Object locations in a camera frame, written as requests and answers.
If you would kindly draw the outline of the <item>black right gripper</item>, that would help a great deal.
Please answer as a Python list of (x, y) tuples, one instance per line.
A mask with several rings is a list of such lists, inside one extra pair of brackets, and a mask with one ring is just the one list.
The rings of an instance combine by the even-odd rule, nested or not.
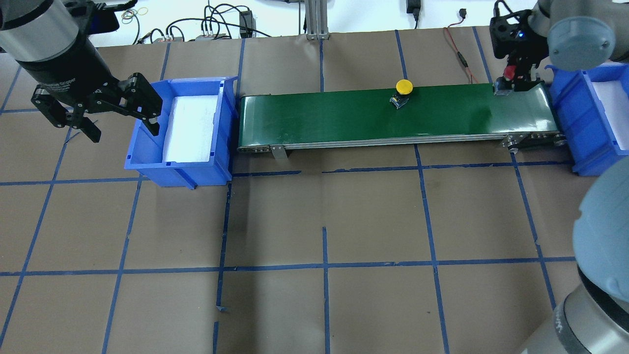
[(502, 77), (513, 82), (515, 92), (528, 91), (532, 82), (541, 80), (537, 69), (548, 57), (546, 38), (529, 25), (531, 16), (532, 13), (494, 13), (489, 23), (494, 56), (506, 59)]

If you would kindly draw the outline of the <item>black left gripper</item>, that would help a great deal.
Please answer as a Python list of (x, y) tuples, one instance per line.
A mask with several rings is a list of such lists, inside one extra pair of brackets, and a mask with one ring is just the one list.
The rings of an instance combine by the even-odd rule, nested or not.
[[(72, 125), (72, 114), (69, 107), (79, 114), (100, 114), (115, 112), (131, 116), (143, 121), (148, 132), (157, 137), (160, 132), (159, 116), (162, 112), (163, 100), (155, 88), (141, 73), (133, 73), (123, 81), (110, 81), (83, 98), (72, 98), (69, 103), (62, 103), (60, 93), (52, 94), (43, 85), (38, 84), (30, 101), (44, 114), (55, 127)], [(88, 118), (82, 118), (74, 124), (92, 143), (99, 143), (102, 132)]]

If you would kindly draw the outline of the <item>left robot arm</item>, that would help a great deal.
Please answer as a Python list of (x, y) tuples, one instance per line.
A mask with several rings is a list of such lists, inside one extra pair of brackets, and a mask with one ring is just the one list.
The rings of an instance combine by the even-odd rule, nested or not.
[(36, 80), (30, 100), (54, 127), (80, 130), (98, 143), (101, 130), (86, 114), (116, 112), (139, 119), (151, 135), (159, 135), (160, 95), (140, 73), (115, 78), (89, 40), (119, 29), (116, 13), (135, 4), (1, 2), (1, 48)]

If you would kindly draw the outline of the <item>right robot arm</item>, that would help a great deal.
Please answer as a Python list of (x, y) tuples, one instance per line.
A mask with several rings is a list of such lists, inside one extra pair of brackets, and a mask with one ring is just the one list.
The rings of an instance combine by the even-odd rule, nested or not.
[(549, 58), (550, 94), (573, 172), (596, 176), (573, 224), (579, 285), (517, 349), (519, 354), (626, 354), (628, 298), (628, 4), (539, 0), (501, 14), (489, 31), (506, 58), (494, 94), (532, 89)]

